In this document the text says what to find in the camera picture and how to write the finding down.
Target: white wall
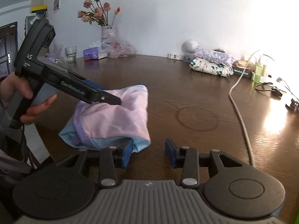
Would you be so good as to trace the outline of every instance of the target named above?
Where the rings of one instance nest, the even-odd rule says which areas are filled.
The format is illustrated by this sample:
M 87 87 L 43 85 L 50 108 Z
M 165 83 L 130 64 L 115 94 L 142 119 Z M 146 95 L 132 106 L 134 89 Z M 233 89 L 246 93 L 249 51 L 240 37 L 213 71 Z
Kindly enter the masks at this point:
M 18 36 L 19 48 L 22 44 L 22 41 L 24 40 L 24 23 L 25 18 L 28 14 L 30 14 L 30 6 L 22 7 L 20 10 L 15 9 L 0 14 L 0 27 L 13 22 L 18 22 L 18 33 L 22 39 L 20 40 Z
M 82 50 L 101 37 L 101 28 L 77 18 L 84 0 L 61 0 L 55 14 L 53 1 L 45 4 L 56 43 L 77 45 L 82 56 Z M 113 10 L 120 6 L 120 34 L 139 54 L 166 56 L 180 52 L 185 40 L 195 39 L 202 48 L 223 48 L 238 58 L 263 49 L 278 63 L 298 62 L 294 51 L 299 47 L 299 0 L 102 1 Z

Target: white cable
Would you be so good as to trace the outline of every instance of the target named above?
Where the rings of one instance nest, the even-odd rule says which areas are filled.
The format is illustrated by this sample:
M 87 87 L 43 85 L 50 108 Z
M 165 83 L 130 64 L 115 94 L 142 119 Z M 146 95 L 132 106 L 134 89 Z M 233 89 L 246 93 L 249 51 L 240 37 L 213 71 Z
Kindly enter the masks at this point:
M 238 117 L 238 119 L 240 120 L 240 123 L 241 123 L 241 126 L 242 126 L 242 130 L 243 130 L 243 134 L 244 134 L 244 138 L 245 138 L 245 143 L 246 143 L 247 151 L 248 151 L 248 155 L 249 155 L 249 162 L 250 162 L 250 165 L 253 166 L 253 167 L 255 167 L 255 160 L 254 160 L 254 158 L 253 158 L 253 153 L 252 153 L 252 148 L 251 148 L 251 144 L 250 144 L 249 136 L 248 136 L 248 133 L 247 133 L 246 126 L 245 126 L 245 123 L 244 123 L 244 121 L 243 121 L 242 115 L 241 115 L 241 113 L 240 113 L 240 111 L 239 111 L 239 109 L 238 109 L 237 104 L 235 103 L 235 101 L 234 101 L 234 99 L 233 99 L 233 97 L 232 97 L 232 95 L 231 95 L 231 92 L 234 90 L 234 88 L 238 85 L 238 83 L 239 83 L 240 80 L 242 79 L 242 77 L 243 77 L 243 75 L 244 75 L 244 73 L 245 73 L 245 70 L 246 70 L 246 68 L 247 68 L 247 65 L 248 65 L 248 63 L 250 62 L 250 59 L 253 57 L 253 55 L 254 55 L 255 53 L 257 53 L 257 52 L 259 52 L 259 51 L 260 51 L 260 49 L 257 50 L 256 52 L 254 52 L 254 53 L 250 56 L 250 58 L 248 59 L 248 62 L 247 62 L 247 64 L 246 64 L 246 66 L 245 66 L 245 68 L 244 68 L 244 70 L 243 70 L 241 76 L 239 77 L 238 81 L 234 84 L 234 86 L 231 87 L 231 89 L 229 90 L 229 93 L 228 93 L 228 97 L 229 97 L 229 99 L 231 100 L 231 102 L 232 102 L 232 104 L 233 104 L 233 106 L 234 106 L 235 113 L 237 114 L 237 117 Z

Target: dark wooden door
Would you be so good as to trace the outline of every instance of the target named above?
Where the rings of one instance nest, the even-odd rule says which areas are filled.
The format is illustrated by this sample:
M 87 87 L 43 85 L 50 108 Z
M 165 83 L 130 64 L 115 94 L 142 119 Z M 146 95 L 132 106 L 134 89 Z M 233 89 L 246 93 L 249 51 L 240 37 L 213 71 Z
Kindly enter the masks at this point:
M 13 62 L 17 55 L 17 22 L 0 28 L 0 74 L 14 71 Z

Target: purple tissue box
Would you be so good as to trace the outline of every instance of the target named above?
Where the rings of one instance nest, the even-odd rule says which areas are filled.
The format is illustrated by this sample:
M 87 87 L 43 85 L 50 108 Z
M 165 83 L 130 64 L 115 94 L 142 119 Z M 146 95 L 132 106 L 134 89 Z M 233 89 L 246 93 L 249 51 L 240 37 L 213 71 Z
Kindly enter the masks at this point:
M 83 58 L 90 59 L 90 60 L 97 60 L 99 59 L 99 47 L 88 48 L 83 51 Z

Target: flower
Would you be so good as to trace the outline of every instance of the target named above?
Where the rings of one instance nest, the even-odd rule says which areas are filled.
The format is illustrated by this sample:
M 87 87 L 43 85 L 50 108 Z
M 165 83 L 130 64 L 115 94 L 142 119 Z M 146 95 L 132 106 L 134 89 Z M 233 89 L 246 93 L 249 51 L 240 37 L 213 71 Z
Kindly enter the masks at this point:
M 110 11 L 111 10 L 110 4 L 105 2 L 104 5 L 103 5 L 103 9 L 104 9 L 104 12 Z
M 93 4 L 92 0 L 85 0 L 83 3 L 83 6 L 85 8 L 90 8 L 90 6 Z
M 90 16 L 86 16 L 85 14 L 82 16 L 81 20 L 83 22 L 88 22 L 90 20 Z
M 83 15 L 84 15 L 84 12 L 83 12 L 83 11 L 78 11 L 78 18 L 83 17 Z
M 94 12 L 95 12 L 94 17 L 95 17 L 96 19 L 101 18 L 102 15 L 103 15 L 103 13 L 104 13 L 104 11 L 103 11 L 103 9 L 102 9 L 101 7 L 96 7 L 96 8 L 94 9 Z

